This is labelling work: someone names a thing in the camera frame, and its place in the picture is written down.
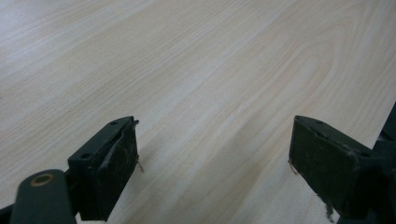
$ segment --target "black mechanical part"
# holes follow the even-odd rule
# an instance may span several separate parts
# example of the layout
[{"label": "black mechanical part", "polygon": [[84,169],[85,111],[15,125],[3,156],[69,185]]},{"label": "black mechanical part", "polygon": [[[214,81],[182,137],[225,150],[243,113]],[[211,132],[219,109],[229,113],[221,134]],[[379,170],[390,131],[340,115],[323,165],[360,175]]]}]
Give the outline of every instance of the black mechanical part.
[{"label": "black mechanical part", "polygon": [[18,189],[10,223],[76,223],[64,172],[47,170],[23,180]]},{"label": "black mechanical part", "polygon": [[138,163],[134,117],[109,122],[69,159],[65,173],[48,170],[26,178],[0,223],[75,223],[107,220]]},{"label": "black mechanical part", "polygon": [[108,123],[69,159],[82,220],[107,220],[138,161],[133,117]]},{"label": "black mechanical part", "polygon": [[290,164],[338,212],[339,224],[396,223],[396,145],[389,139],[371,150],[322,121],[296,116]]}]

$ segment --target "screw hole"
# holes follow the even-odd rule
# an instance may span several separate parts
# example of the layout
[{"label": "screw hole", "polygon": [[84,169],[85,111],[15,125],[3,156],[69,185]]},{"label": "screw hole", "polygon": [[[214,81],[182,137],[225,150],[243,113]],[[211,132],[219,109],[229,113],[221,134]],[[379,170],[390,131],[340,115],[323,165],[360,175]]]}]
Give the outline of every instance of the screw hole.
[{"label": "screw hole", "polygon": [[30,185],[32,187],[41,187],[41,186],[44,186],[44,185],[48,184],[49,182],[51,182],[52,179],[53,179],[52,174],[43,174],[43,175],[40,175],[40,176],[37,176],[36,178],[34,178],[30,182]]},{"label": "screw hole", "polygon": [[90,158],[91,155],[92,155],[91,153],[84,153],[84,154],[81,155],[81,158],[85,160],[85,159]]}]

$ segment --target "metal pin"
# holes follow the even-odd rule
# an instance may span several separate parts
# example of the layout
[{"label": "metal pin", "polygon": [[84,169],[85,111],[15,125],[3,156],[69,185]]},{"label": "metal pin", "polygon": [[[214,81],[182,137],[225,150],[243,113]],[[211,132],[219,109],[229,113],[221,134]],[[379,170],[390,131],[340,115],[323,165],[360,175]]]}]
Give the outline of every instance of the metal pin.
[{"label": "metal pin", "polygon": [[142,166],[142,164],[140,163],[139,155],[137,155],[136,162],[137,162],[137,165],[138,165],[139,168],[140,168],[140,171],[141,171],[142,173],[144,173],[145,170],[143,169],[143,166]]}]

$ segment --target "light wood grain surface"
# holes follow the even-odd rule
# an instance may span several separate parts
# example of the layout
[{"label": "light wood grain surface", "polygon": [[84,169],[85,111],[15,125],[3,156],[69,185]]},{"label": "light wood grain surface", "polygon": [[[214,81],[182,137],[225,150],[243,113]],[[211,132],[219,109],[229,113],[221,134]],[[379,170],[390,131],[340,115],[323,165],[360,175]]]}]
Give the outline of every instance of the light wood grain surface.
[{"label": "light wood grain surface", "polygon": [[108,223],[329,223],[292,119],[372,147],[395,86],[393,0],[1,1],[0,206],[134,115],[145,173]]}]

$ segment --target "tabletop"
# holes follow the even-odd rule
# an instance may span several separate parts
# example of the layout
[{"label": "tabletop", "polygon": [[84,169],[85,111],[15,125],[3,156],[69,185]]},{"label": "tabletop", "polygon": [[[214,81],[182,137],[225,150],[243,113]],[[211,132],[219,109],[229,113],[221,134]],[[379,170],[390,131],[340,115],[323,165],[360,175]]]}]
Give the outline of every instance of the tabletop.
[{"label": "tabletop", "polygon": [[145,172],[108,223],[330,223],[289,167],[293,118],[372,147],[395,36],[393,0],[2,1],[0,206],[133,115]]}]

